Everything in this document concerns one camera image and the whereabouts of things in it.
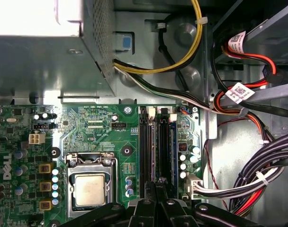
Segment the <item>cable clip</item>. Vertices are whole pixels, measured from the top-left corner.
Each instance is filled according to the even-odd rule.
[[[207,17],[202,17],[199,20],[196,20],[196,24],[204,25],[208,23],[208,18]]]
[[[257,172],[256,172],[256,175],[257,175],[257,177],[258,177],[260,180],[263,181],[263,183],[264,183],[266,186],[269,184],[268,181],[266,180],[266,178],[265,178],[265,176],[264,176],[263,173],[261,173],[260,171],[257,171]]]
[[[259,144],[260,144],[260,145],[269,144],[269,143],[270,143],[269,140],[260,140],[260,141],[259,141]]]

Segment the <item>green circuit board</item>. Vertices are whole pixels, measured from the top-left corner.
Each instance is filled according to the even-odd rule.
[[[178,143],[199,146],[197,116],[178,113]],[[139,198],[138,126],[138,105],[0,106],[0,226],[54,227],[71,219],[67,216],[65,163],[70,153],[113,153],[119,166],[117,200],[127,207],[130,200]],[[38,132],[44,134],[44,143],[29,144],[29,135]],[[128,155],[124,153],[127,146],[131,149]],[[60,151],[57,158],[55,150]],[[200,162],[185,162],[188,173],[201,175]],[[51,170],[55,168],[60,173],[54,197],[54,190],[41,191],[40,183],[54,185]],[[127,177],[133,180],[133,193],[128,196]],[[52,209],[42,210],[44,201],[52,202]]]

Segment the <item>motherboard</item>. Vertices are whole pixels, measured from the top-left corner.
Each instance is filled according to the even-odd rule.
[[[197,110],[172,106],[0,106],[0,227],[57,227],[147,181],[189,198],[201,176]]]

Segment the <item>black ram slot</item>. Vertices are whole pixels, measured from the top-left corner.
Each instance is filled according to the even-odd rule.
[[[167,181],[171,183],[170,135],[168,122],[168,117],[161,117],[158,123],[159,170],[160,176],[166,177]]]
[[[141,107],[140,116],[140,198],[144,198],[145,183],[151,181],[151,126],[148,125],[148,116]]]

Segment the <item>barcode label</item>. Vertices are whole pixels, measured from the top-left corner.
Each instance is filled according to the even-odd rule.
[[[244,53],[243,51],[243,41],[246,35],[246,31],[243,31],[237,35],[235,35],[234,37],[232,37],[229,41],[228,41],[228,46],[237,53]]]
[[[250,90],[241,83],[236,83],[230,90],[228,90],[225,95],[233,100],[235,103],[239,104],[243,100],[248,99],[254,94],[254,91]]]

